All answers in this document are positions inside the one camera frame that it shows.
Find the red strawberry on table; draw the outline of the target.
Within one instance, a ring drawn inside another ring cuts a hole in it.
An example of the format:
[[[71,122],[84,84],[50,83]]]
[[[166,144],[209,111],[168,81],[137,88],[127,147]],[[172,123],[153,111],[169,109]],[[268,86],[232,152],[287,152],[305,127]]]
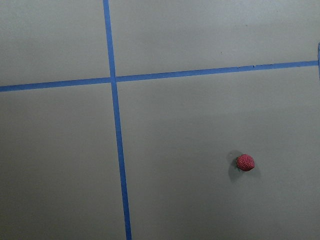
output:
[[[255,161],[250,155],[242,154],[236,158],[236,167],[243,172],[248,172],[255,168]]]

